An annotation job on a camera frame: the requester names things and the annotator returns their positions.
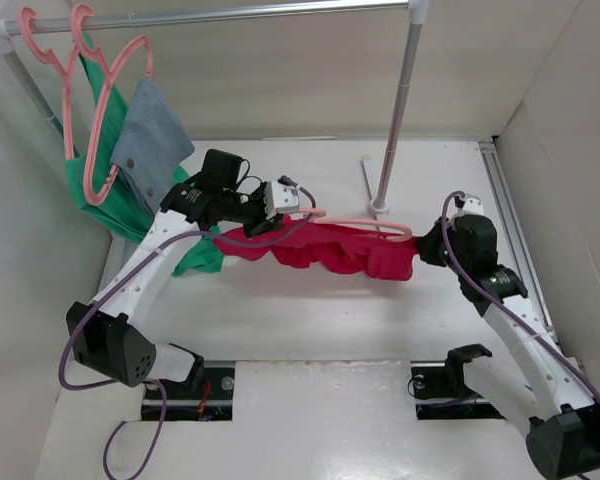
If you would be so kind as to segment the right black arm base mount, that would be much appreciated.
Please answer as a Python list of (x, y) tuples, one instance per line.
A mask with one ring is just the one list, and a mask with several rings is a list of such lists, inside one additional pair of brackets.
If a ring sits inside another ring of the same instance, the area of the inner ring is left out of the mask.
[(464, 381), (463, 367), (471, 361), (491, 358), (481, 344), (450, 350), (444, 360), (410, 362), (407, 391), (415, 401), (416, 418), (437, 420), (501, 420), (503, 416)]

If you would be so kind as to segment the pink plastic hanger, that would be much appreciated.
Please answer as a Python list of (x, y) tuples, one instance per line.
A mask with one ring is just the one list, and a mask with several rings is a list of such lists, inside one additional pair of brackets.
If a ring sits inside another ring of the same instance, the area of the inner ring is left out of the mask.
[(374, 227), (380, 232), (383, 232), (384, 229), (391, 230), (395, 233), (395, 235), (390, 238), (390, 240), (393, 242), (404, 242), (410, 240), (413, 237), (412, 229), (403, 224), (397, 224), (369, 218), (329, 217), (325, 210), (319, 208), (300, 208), (299, 210), (293, 212), (293, 215), (302, 215), (304, 219), (308, 219), (310, 222), (316, 224), (341, 225), (351, 227)]

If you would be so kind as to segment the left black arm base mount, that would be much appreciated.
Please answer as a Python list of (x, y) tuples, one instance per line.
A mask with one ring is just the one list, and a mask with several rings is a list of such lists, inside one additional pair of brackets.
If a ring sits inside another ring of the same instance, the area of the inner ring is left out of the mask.
[(162, 380), (167, 399), (165, 421), (231, 421), (235, 373), (235, 362), (207, 363), (201, 383), (194, 392), (181, 384)]

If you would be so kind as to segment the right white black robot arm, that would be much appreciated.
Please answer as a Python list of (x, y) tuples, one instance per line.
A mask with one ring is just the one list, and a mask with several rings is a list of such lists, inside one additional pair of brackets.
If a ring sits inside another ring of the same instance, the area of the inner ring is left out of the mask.
[(499, 264), (491, 220), (466, 210), (440, 217), (416, 249), (425, 263), (454, 272), (462, 295), (520, 371), (506, 374), (482, 344), (456, 347), (435, 375), (444, 395), (487, 400), (519, 432), (544, 479), (600, 470), (600, 392), (562, 354), (522, 280)]

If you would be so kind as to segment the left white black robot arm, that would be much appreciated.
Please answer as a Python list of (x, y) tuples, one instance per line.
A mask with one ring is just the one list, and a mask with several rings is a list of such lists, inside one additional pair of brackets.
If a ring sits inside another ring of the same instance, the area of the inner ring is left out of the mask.
[(70, 336), (58, 368), (63, 388), (77, 388), (66, 376), (69, 360), (75, 360), (104, 375), (105, 384), (167, 381), (185, 397), (200, 390), (203, 358), (173, 343), (150, 340), (148, 313), (187, 253), (204, 239), (230, 240), (213, 227), (223, 221), (241, 224), (242, 246), (255, 249), (254, 237), (281, 229), (284, 216), (299, 209), (298, 185), (286, 176), (241, 192), (238, 176), (244, 162), (228, 152), (207, 151), (201, 170), (168, 191), (119, 273), (90, 303), (72, 305), (66, 316)]

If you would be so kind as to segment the red t shirt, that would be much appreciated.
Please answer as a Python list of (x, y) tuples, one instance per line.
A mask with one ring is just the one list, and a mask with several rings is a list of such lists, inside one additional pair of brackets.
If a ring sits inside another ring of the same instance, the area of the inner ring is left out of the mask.
[(281, 232), (270, 232), (249, 239), (243, 229), (235, 228), (213, 243), (225, 255), (252, 262), (271, 255), (295, 269), (317, 264), (335, 274), (364, 273), (373, 279), (408, 281), (419, 238), (397, 241), (395, 237), (394, 233), (308, 223), (286, 238)]

